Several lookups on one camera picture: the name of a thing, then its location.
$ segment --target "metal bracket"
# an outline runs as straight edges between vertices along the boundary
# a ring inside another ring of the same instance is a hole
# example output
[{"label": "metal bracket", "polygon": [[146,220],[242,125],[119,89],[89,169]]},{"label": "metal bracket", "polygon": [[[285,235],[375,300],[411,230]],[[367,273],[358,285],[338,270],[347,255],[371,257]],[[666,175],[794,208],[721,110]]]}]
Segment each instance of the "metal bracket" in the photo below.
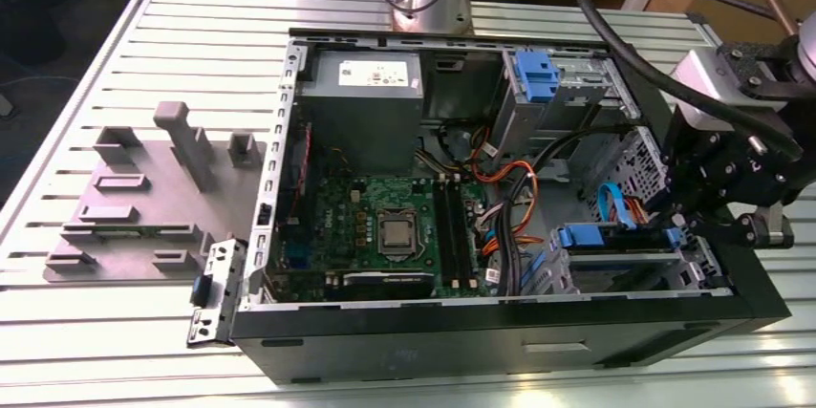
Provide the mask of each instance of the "metal bracket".
[{"label": "metal bracket", "polygon": [[745,213],[735,222],[717,224],[699,215],[687,218],[694,234],[735,246],[751,248],[791,248],[795,242],[791,222],[783,215],[782,203],[758,207],[757,212]]},{"label": "metal bracket", "polygon": [[239,287],[247,260],[247,242],[230,239],[213,244],[205,273],[193,284],[189,347],[229,347],[233,318],[239,305]]}]

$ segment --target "white label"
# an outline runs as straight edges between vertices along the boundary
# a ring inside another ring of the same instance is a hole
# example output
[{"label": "white label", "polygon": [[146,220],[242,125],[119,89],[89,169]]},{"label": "white label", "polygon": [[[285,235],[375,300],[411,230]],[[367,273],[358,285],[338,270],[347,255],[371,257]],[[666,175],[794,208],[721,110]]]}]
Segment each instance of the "white label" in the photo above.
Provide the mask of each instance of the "white label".
[{"label": "white label", "polygon": [[409,86],[409,84],[407,62],[341,62],[341,86]]},{"label": "white label", "polygon": [[497,154],[499,153],[499,149],[497,147],[494,147],[490,142],[485,143],[485,147],[482,148],[482,151],[490,155],[491,157],[495,157]]},{"label": "white label", "polygon": [[485,272],[485,280],[491,284],[499,284],[499,279],[502,277],[502,271],[494,268],[489,268]]}]

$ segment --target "blue plastic latch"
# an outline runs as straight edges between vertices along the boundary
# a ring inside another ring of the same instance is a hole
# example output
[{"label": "blue plastic latch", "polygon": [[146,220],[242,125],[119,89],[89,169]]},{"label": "blue plastic latch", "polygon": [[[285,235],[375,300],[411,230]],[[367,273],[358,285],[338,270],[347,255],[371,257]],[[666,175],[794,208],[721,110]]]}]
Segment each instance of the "blue plastic latch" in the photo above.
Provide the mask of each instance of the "blue plastic latch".
[{"label": "blue plastic latch", "polygon": [[570,236],[570,231],[567,229],[559,229],[559,239],[562,240],[562,247],[567,248],[575,245],[573,236]]},{"label": "blue plastic latch", "polygon": [[685,235],[679,228],[669,228],[666,230],[666,237],[669,238],[671,248],[679,248],[683,245]]},{"label": "blue plastic latch", "polygon": [[545,52],[518,52],[515,70],[525,83],[529,102],[550,102],[559,91],[559,68]]},{"label": "blue plastic latch", "polygon": [[567,232],[570,234],[570,242],[573,246],[586,247],[605,245],[603,236],[601,234],[598,225],[569,225]]}]

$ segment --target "side panel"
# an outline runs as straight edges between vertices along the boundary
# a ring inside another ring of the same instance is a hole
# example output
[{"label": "side panel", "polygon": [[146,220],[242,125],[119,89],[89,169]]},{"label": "side panel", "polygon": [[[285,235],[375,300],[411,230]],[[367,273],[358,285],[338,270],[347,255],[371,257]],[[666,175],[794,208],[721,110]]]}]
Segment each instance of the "side panel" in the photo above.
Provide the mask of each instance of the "side panel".
[{"label": "side panel", "polygon": [[278,383],[495,375],[622,366],[623,360],[649,365],[738,322],[242,339],[238,344]]}]

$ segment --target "power supply label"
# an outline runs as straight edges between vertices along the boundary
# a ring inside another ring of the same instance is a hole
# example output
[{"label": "power supply label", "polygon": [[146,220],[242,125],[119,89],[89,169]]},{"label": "power supply label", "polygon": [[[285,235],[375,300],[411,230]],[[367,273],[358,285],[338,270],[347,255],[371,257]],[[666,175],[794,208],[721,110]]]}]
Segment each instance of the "power supply label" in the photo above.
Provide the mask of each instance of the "power supply label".
[{"label": "power supply label", "polygon": [[409,84],[407,62],[341,62],[341,86],[409,86]]}]

